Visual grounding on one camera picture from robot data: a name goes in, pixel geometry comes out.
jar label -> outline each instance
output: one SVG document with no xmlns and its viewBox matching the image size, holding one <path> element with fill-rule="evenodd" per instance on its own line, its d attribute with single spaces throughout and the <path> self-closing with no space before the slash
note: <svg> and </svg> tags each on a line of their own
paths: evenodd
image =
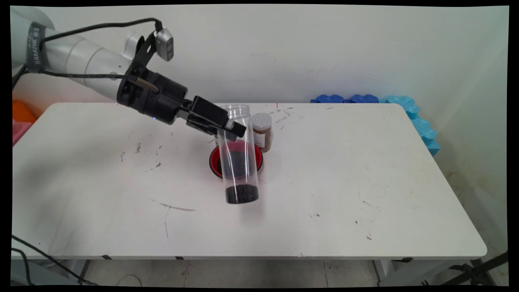
<svg viewBox="0 0 519 292">
<path fill-rule="evenodd" d="M 254 133 L 254 144 L 259 148 L 265 147 L 265 134 Z"/>
</svg>

blue foam block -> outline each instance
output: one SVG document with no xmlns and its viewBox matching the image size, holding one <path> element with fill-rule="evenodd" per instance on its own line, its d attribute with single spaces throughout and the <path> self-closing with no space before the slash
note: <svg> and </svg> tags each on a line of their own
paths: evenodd
<svg viewBox="0 0 519 292">
<path fill-rule="evenodd" d="M 410 119 L 416 118 L 420 111 L 420 108 L 415 105 L 414 99 L 409 96 L 388 96 L 386 102 L 401 105 Z"/>
<path fill-rule="evenodd" d="M 423 118 L 417 116 L 411 120 L 413 126 L 420 134 L 420 137 L 424 141 L 425 145 L 429 145 L 436 138 L 436 131 L 431 129 L 431 124 Z"/>
<path fill-rule="evenodd" d="M 440 150 L 440 145 L 438 145 L 436 140 L 432 140 L 432 142 L 429 145 L 427 145 L 427 149 L 429 149 L 429 152 L 432 156 L 435 156 L 436 153 L 438 153 L 438 151 Z"/>
<path fill-rule="evenodd" d="M 320 95 L 316 99 L 311 99 L 310 103 L 342 103 L 344 101 L 344 98 L 342 96 L 338 95 Z"/>
<path fill-rule="evenodd" d="M 352 103 L 378 103 L 378 98 L 376 96 L 372 96 L 371 94 L 362 96 L 362 95 L 354 95 L 351 97 Z"/>
</svg>

pink object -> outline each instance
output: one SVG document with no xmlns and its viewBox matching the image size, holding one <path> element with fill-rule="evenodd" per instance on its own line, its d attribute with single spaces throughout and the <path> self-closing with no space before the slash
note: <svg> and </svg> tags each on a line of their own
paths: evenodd
<svg viewBox="0 0 519 292">
<path fill-rule="evenodd" d="M 29 130 L 32 123 L 18 123 L 14 119 L 12 120 L 12 146 L 14 147 L 16 142 L 22 138 L 23 134 Z"/>
</svg>

tabletop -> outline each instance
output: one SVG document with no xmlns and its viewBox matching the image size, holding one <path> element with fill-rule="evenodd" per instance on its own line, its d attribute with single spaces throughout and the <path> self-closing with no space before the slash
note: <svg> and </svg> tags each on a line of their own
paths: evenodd
<svg viewBox="0 0 519 292">
<path fill-rule="evenodd" d="M 60 259 L 486 254 L 399 105 L 249 106 L 271 114 L 272 148 L 259 200 L 230 205 L 212 136 L 115 103 L 52 105 L 12 150 L 12 233 Z"/>
</svg>

glass jar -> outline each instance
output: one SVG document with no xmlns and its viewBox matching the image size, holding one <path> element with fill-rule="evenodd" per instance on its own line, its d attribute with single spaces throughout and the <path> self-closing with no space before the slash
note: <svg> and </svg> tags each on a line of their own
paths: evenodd
<svg viewBox="0 0 519 292">
<path fill-rule="evenodd" d="M 230 204 L 248 203 L 259 196 L 256 155 L 249 106 L 234 104 L 222 106 L 229 120 L 247 127 L 242 138 L 218 130 L 220 161 L 225 186 L 225 195 Z"/>
<path fill-rule="evenodd" d="M 262 152 L 270 150 L 272 145 L 272 118 L 267 113 L 257 113 L 252 116 L 254 144 Z"/>
</svg>

